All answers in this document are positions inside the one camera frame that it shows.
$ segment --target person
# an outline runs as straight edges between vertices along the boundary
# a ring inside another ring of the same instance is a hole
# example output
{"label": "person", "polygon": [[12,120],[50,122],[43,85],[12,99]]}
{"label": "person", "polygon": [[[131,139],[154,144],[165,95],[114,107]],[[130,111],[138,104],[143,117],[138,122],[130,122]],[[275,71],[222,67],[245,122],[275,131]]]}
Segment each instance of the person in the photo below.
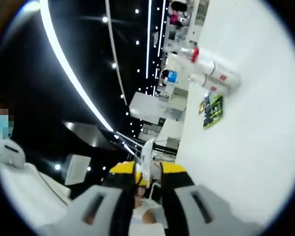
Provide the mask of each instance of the person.
{"label": "person", "polygon": [[187,4],[180,1],[170,1],[169,8],[176,12],[185,12],[187,11]]}
{"label": "person", "polygon": [[[137,190],[137,194],[134,196],[134,210],[140,211],[140,207],[142,205],[141,200],[146,192],[146,188],[143,186],[139,186]],[[142,222],[145,224],[154,224],[156,223],[155,216],[151,210],[145,211],[142,216]]]}

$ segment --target ceiling light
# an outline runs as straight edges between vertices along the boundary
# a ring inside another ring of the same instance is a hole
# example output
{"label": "ceiling light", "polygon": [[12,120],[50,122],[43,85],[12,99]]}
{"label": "ceiling light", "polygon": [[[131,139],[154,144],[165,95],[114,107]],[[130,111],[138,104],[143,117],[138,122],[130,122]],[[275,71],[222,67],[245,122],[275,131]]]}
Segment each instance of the ceiling light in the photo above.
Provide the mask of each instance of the ceiling light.
{"label": "ceiling light", "polygon": [[148,15],[147,15],[147,63],[146,63],[146,79],[148,78],[149,41],[150,41],[150,34],[151,34],[151,12],[152,12],[152,0],[148,0]]}
{"label": "ceiling light", "polygon": [[55,165],[55,170],[58,171],[58,170],[60,170],[60,169],[61,169],[61,165],[56,164],[56,165]]}
{"label": "ceiling light", "polygon": [[159,42],[158,42],[158,52],[157,52],[157,56],[159,57],[160,54],[160,50],[161,50],[161,44],[162,44],[162,32],[163,32],[163,23],[164,23],[164,16],[165,16],[165,4],[166,4],[166,0],[163,0],[163,10],[162,10],[162,21],[161,21],[161,31],[159,34]]}
{"label": "ceiling light", "polygon": [[40,1],[40,13],[41,13],[41,18],[43,21],[43,26],[46,31],[48,40],[50,42],[50,45],[60,63],[62,66],[63,70],[68,76],[68,79],[78,92],[78,94],[81,96],[81,98],[84,100],[84,102],[87,104],[89,109],[94,113],[94,115],[99,119],[99,121],[104,125],[106,129],[109,131],[113,132],[113,128],[107,123],[107,121],[104,119],[104,117],[100,114],[99,110],[95,107],[95,105],[92,103],[91,99],[81,86],[78,78],[74,74],[67,58],[65,57],[63,50],[59,44],[59,41],[57,39],[57,35],[53,26],[53,22],[51,20],[50,12],[49,12],[49,7],[48,7],[48,1],[47,0],[41,0]]}

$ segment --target white cylindrical object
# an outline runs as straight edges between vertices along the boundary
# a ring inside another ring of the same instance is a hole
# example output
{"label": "white cylindrical object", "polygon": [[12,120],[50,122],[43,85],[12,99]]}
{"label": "white cylindrical object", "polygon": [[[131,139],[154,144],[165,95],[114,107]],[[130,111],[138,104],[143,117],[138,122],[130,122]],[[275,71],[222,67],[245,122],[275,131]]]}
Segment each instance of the white cylindrical object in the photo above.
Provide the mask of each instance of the white cylindrical object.
{"label": "white cylindrical object", "polygon": [[227,96],[229,94],[229,88],[227,86],[205,74],[192,74],[189,81],[223,96]]}
{"label": "white cylindrical object", "polygon": [[239,75],[221,64],[215,63],[215,69],[211,77],[218,79],[221,83],[236,88],[239,85]]}
{"label": "white cylindrical object", "polygon": [[205,53],[205,50],[199,49],[197,53],[198,55],[193,55],[193,59],[195,60],[195,67],[199,72],[205,73],[231,88],[236,88],[239,85],[240,76],[238,73],[211,59]]}

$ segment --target white panel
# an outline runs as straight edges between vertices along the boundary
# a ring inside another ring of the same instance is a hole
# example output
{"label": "white panel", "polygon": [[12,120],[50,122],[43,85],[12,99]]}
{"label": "white panel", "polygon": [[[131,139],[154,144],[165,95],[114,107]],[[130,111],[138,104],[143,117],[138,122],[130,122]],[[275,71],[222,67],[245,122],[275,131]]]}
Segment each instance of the white panel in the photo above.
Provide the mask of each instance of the white panel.
{"label": "white panel", "polygon": [[242,83],[209,130],[198,115],[205,91],[189,87],[177,162],[240,220],[265,226],[295,186],[295,47],[257,0],[210,0],[199,46],[229,60]]}
{"label": "white panel", "polygon": [[158,97],[136,92],[129,106],[130,114],[134,118],[158,124],[160,117],[164,114],[160,104]]}
{"label": "white panel", "polygon": [[166,119],[161,132],[157,136],[156,144],[166,147],[168,137],[172,139],[180,138],[182,133],[183,123]]}
{"label": "white panel", "polygon": [[64,184],[73,185],[84,182],[89,163],[90,157],[73,155]]}

